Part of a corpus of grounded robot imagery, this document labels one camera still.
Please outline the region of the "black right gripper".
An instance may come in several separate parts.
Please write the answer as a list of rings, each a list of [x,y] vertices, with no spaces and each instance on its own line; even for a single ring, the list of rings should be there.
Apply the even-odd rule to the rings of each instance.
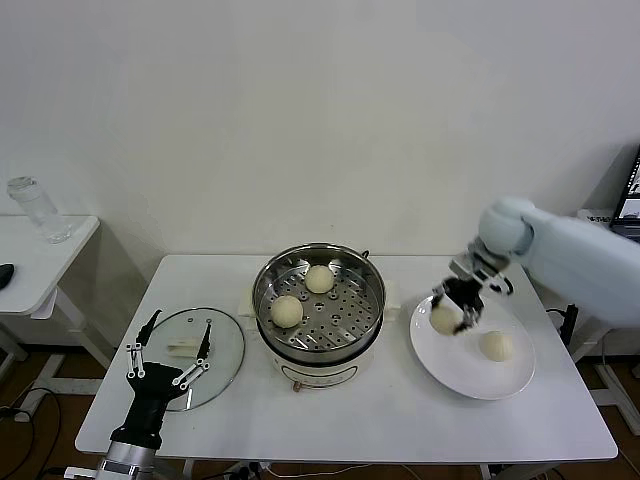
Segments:
[[[462,321],[453,333],[460,334],[475,327],[484,309],[484,303],[480,298],[482,284],[475,279],[463,280],[457,277],[448,277],[432,290],[431,308],[452,308],[453,303],[462,311]]]

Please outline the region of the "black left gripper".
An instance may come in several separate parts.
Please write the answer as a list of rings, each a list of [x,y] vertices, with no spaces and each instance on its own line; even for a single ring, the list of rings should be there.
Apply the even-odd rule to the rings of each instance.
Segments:
[[[111,441],[129,445],[160,445],[160,431],[168,404],[184,394],[180,388],[188,388],[210,367],[207,362],[211,349],[210,324],[206,327],[195,362],[184,372],[173,366],[144,362],[144,347],[161,313],[161,309],[156,310],[141,327],[135,341],[125,347],[129,355],[127,377],[133,378],[128,382],[134,391],[134,399],[124,423],[111,433]]]

